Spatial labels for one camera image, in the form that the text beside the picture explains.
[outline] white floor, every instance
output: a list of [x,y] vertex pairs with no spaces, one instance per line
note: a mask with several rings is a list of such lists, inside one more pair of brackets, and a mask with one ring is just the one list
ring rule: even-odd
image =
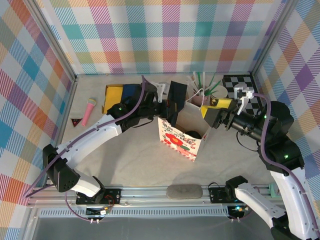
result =
[[[186,80],[185,74],[147,74],[145,77],[155,82]],[[82,118],[90,97],[97,99],[97,105],[86,127],[80,123],[73,127],[71,120],[68,120],[62,142],[76,137],[102,117],[101,105],[104,104],[106,85],[140,82],[140,75],[79,77],[69,117]],[[249,137],[240,136],[240,141],[251,149],[257,148],[256,142]],[[159,141],[156,120],[141,128],[131,128],[104,143],[90,153],[77,169],[98,177],[105,186],[224,184],[226,180],[238,175],[244,176],[252,184],[273,182],[258,154],[238,144],[235,130],[225,131],[223,126],[217,130],[212,129],[204,149],[195,162],[191,162]]]

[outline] plaid wall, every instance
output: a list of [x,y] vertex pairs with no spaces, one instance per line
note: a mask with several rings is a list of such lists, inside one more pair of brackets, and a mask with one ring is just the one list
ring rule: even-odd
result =
[[71,80],[22,0],[0,0],[0,240],[17,238]]
[[289,106],[289,136],[301,149],[306,178],[320,215],[320,0],[300,0],[256,83]]
[[78,74],[248,72],[286,0],[37,0]]

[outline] vent grille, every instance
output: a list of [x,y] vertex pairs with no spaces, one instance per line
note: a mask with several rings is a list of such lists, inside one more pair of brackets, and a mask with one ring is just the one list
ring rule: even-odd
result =
[[[75,210],[84,216],[84,209]],[[203,217],[203,216],[226,216],[226,206],[205,207],[114,207],[107,217]],[[73,213],[67,208],[44,208],[39,217],[72,217]]]

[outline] purple cable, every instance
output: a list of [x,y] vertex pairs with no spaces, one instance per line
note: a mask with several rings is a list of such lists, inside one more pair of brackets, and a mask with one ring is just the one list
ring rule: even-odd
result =
[[[125,115],[123,115],[123,116],[121,116],[121,117],[119,117],[117,119],[114,119],[114,120],[111,120],[111,121],[108,121],[108,122],[105,122],[105,123],[102,123],[102,124],[98,125],[97,126],[98,129],[101,128],[101,127],[104,127],[106,125],[113,124],[115,122],[123,120],[123,119],[129,117],[131,114],[133,114],[137,110],[137,108],[139,107],[139,105],[140,105],[140,103],[142,101],[142,98],[144,97],[145,88],[146,88],[146,81],[147,81],[143,75],[141,75],[141,77],[142,77],[141,94],[140,94],[139,100],[136,103],[136,105],[134,106],[134,108],[131,111],[129,111],[127,114],[125,114]],[[67,149],[71,148],[80,139],[84,138],[85,136],[87,136],[88,134],[90,134],[90,133],[92,133],[94,131],[96,131],[96,129],[92,128],[89,131],[84,132],[83,134],[78,136],[75,140],[73,140],[66,148]],[[40,181],[40,179],[46,174],[48,169],[58,160],[58,158],[60,158],[67,151],[67,149],[63,149],[57,156],[55,156],[55,158],[51,162],[49,162],[49,164],[44,168],[44,170],[40,173],[40,175],[34,180],[34,182],[31,184],[31,186],[27,189],[27,191],[25,191],[25,193],[22,196],[23,198],[29,198],[33,194],[38,193],[41,190],[46,188],[46,187],[42,187],[42,188],[38,189],[37,191],[34,191],[34,192],[28,194],[36,186],[36,184]]]
[[262,154],[264,160],[268,164],[274,165],[274,166],[276,166],[278,168],[281,168],[281,169],[285,170],[287,173],[289,173],[291,175],[291,177],[293,178],[293,180],[295,181],[295,183],[298,185],[299,190],[300,190],[301,194],[303,195],[306,207],[308,208],[308,211],[310,213],[310,216],[311,216],[311,219],[312,219],[312,223],[313,223],[313,227],[315,229],[315,233],[316,233],[317,237],[320,239],[320,232],[319,232],[319,227],[318,227],[318,224],[317,224],[316,216],[315,216],[315,213],[314,213],[314,211],[313,211],[313,209],[311,207],[309,198],[308,198],[308,196],[306,194],[306,190],[302,186],[301,182],[299,181],[297,176],[289,168],[287,168],[286,166],[284,166],[284,165],[282,165],[280,163],[271,161],[267,157],[266,150],[265,150],[265,141],[266,141],[268,123],[269,123],[270,116],[271,116],[271,101],[264,94],[254,93],[253,95],[255,97],[264,98],[265,101],[266,101],[266,119],[265,119],[264,124],[263,124],[262,135],[261,135],[261,154]]

